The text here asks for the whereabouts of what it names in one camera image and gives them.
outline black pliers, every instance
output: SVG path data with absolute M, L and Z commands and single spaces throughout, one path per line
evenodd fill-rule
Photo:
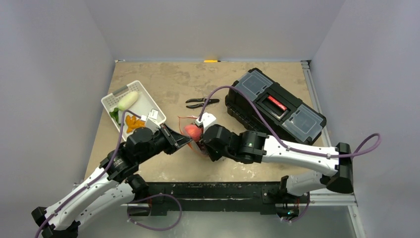
M 194 104 L 194 105 L 187 105 L 186 107 L 187 108 L 190 108 L 190 109 L 200 108 L 200 107 L 204 106 L 204 102 L 206 101 L 206 99 L 207 98 L 192 98 L 192 99 L 188 99 L 187 101 L 185 101 L 185 103 L 193 103 L 193 102 L 203 102 L 203 103 L 198 103 L 198 104 Z M 219 99 L 210 99 L 209 100 L 209 103 L 207 105 L 213 104 L 213 103 L 218 103 L 218 102 L 220 102 Z

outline yellow object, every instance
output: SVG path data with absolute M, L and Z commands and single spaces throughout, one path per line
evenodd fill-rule
M 127 115 L 125 117 L 125 124 L 128 127 L 127 128 L 127 133 L 130 133 L 130 132 L 134 131 L 137 128 L 140 128 L 140 127 L 144 127 L 145 126 L 145 122 L 144 121 L 142 121 L 140 119 L 137 119 L 137 117 L 135 117 L 135 116 L 131 116 L 130 117 L 129 115 Z

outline black toolbox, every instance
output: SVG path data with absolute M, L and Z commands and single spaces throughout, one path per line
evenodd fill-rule
M 249 70 L 232 86 L 253 102 L 282 140 L 312 145 L 326 125 L 327 120 L 322 114 L 293 96 L 258 68 Z M 233 89 L 229 89 L 225 104 L 227 113 L 247 130 L 271 134 L 247 100 Z

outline table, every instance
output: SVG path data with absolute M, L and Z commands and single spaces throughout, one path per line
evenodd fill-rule
M 109 86 L 111 93 L 139 80 L 166 115 L 166 124 L 178 131 L 178 116 L 198 115 L 199 109 L 188 109 L 185 101 L 201 98 L 222 85 L 231 85 L 249 69 L 257 67 L 274 81 L 312 106 L 300 62 L 117 62 Z M 215 93 L 218 104 L 207 107 L 219 124 L 240 133 L 244 127 L 227 114 L 224 96 L 227 89 Z M 103 110 L 85 178 L 115 149 L 118 131 Z M 323 146 L 322 140 L 315 142 Z M 230 159 L 212 162 L 183 147 L 172 155 L 160 153 L 140 166 L 145 181 L 279 181 L 282 176 L 300 174 L 307 169 L 287 164 L 244 165 Z

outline red ball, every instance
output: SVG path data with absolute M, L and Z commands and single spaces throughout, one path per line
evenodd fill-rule
M 188 136 L 190 136 L 195 142 L 198 142 L 201 138 L 201 135 L 203 134 L 203 131 L 201 131 L 198 126 L 189 124 L 184 127 L 185 132 Z

